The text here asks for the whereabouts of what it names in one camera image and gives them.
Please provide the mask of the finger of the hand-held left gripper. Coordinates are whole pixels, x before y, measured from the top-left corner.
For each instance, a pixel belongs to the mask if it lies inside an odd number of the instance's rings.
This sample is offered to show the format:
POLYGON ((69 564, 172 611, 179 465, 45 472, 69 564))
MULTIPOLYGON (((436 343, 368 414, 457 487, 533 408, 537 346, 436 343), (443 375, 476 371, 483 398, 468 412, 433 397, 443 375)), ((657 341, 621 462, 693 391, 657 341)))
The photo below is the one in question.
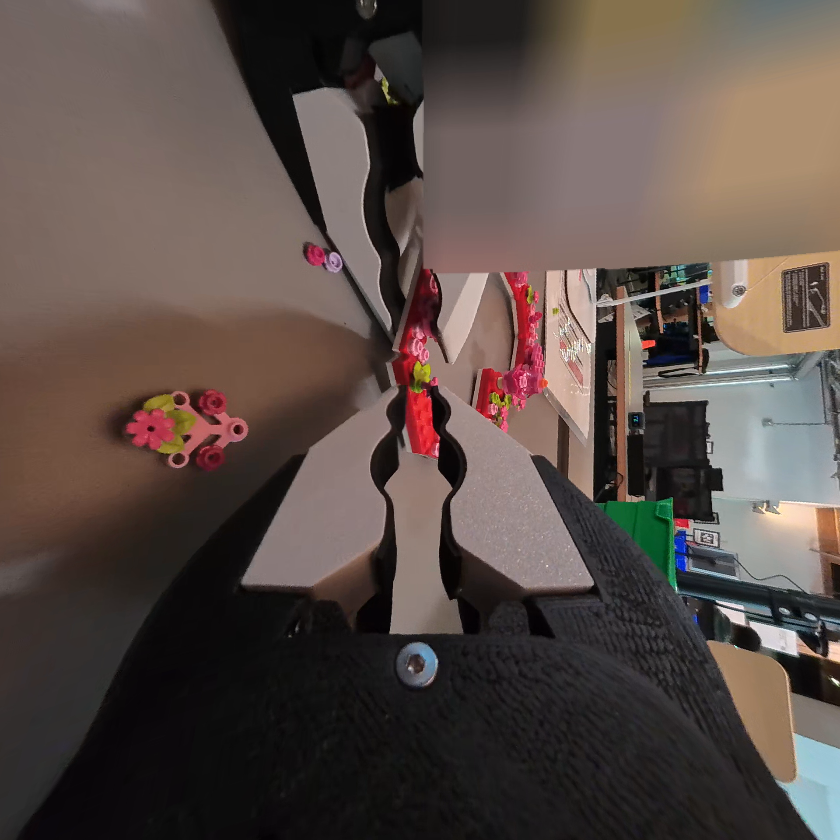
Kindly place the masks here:
POLYGON ((394 336, 404 295, 398 248, 385 213, 384 145, 374 108, 350 91, 321 87, 292 101, 325 233, 383 331, 394 336))
MULTIPOLYGON (((384 107, 385 302, 394 317, 392 361, 399 354, 412 297, 424 262, 424 181, 418 160, 420 118, 406 106, 384 107)), ((437 312, 429 316, 444 360, 453 364, 476 318, 487 273, 444 274, 434 279, 437 312)))

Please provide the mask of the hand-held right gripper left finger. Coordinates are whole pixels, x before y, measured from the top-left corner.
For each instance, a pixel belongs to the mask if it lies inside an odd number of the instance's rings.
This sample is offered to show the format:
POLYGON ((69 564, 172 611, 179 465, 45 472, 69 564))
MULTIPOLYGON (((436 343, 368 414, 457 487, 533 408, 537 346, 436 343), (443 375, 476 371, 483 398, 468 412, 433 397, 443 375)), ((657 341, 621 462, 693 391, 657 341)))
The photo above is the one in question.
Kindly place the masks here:
POLYGON ((251 592, 339 603, 355 613, 376 592, 374 555, 386 501, 371 473, 392 431, 393 387, 312 446, 241 579, 251 592))

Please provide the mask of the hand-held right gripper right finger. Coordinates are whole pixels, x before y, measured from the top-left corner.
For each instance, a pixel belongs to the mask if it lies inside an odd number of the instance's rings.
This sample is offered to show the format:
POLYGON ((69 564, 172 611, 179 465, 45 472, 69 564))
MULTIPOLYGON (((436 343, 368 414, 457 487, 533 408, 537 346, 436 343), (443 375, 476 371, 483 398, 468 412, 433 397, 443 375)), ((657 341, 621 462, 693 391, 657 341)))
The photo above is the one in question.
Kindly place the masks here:
POLYGON ((449 389, 432 389, 437 467, 449 485, 439 569, 451 600, 477 610, 595 583, 530 452, 449 389))

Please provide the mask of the red lego heart wreath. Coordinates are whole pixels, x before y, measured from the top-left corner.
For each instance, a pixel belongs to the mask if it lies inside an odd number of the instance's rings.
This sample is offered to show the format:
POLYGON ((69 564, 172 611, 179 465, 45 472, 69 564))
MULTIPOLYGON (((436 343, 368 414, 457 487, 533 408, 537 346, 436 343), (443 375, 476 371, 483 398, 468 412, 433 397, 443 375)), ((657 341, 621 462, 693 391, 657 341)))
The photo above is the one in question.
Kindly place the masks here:
MULTIPOLYGON (((528 272, 506 272, 502 286, 509 295, 513 317, 513 350, 510 370, 481 369, 477 374, 472 405, 501 431, 508 431, 511 409, 521 411, 531 396, 548 386, 544 378, 544 354, 539 341, 539 293, 528 272)), ((431 389, 438 384, 429 362, 427 344, 444 342, 443 304, 456 303, 453 291, 445 292, 445 276, 421 269, 412 281, 400 325, 397 328, 391 362, 393 384, 407 389, 404 438, 415 455, 438 457, 439 435, 434 430, 431 389)))

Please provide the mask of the pink lego flower sprig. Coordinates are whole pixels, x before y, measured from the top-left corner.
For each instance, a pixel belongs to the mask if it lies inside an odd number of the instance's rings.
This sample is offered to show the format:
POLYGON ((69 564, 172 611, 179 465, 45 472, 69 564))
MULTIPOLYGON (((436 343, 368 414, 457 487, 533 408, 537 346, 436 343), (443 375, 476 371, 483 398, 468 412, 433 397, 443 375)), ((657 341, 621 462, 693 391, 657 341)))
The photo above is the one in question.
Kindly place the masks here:
POLYGON ((228 446, 244 441, 249 426, 228 411, 224 392, 198 395, 171 392, 147 399, 123 427, 136 448, 155 452, 173 469, 194 466, 213 472, 226 460, 228 446))

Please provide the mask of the white instruction booklet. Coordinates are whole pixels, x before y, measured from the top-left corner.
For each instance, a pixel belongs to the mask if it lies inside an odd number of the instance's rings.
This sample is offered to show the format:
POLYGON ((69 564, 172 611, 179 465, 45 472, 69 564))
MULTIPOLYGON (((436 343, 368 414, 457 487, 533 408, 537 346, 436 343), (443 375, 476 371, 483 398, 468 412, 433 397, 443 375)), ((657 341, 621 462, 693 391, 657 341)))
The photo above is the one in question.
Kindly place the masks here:
POLYGON ((582 446, 592 430, 592 384, 596 333, 596 269, 562 269, 545 276, 543 390, 582 446))

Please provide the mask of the green plastic bin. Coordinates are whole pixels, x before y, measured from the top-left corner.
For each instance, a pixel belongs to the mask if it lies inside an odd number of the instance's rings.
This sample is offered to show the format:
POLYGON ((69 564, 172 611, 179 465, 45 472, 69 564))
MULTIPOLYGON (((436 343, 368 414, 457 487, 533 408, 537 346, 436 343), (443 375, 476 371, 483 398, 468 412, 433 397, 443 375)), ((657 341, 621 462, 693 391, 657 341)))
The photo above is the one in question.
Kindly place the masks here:
POLYGON ((677 590, 673 500, 618 501, 597 507, 620 526, 677 590))

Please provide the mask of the black metal pole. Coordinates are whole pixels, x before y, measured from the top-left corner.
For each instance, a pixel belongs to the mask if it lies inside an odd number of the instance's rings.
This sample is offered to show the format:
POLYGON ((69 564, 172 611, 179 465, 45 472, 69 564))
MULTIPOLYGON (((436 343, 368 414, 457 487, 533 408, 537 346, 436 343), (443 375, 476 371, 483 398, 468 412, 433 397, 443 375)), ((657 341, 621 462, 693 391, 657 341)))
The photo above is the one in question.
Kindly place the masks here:
POLYGON ((799 635, 839 640, 837 599, 703 572, 678 570, 675 577, 681 595, 740 606, 749 620, 799 635))

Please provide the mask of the wooden table with black label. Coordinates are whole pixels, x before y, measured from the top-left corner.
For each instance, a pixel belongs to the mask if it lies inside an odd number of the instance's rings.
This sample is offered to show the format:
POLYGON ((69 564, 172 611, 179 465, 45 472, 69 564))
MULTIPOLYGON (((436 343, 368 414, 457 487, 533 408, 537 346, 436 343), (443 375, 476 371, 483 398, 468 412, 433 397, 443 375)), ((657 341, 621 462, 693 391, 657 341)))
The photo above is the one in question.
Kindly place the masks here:
POLYGON ((839 253, 713 262, 715 330, 749 356, 839 348, 839 253))

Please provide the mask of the wooden chair back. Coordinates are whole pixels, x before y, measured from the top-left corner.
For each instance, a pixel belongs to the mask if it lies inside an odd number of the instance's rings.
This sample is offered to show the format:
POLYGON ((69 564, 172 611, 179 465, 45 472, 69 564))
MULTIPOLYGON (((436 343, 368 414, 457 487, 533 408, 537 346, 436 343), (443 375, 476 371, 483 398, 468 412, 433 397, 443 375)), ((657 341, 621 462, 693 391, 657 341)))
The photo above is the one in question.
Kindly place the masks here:
POLYGON ((784 668, 762 653, 707 643, 753 745, 780 783, 796 781, 791 684, 784 668))

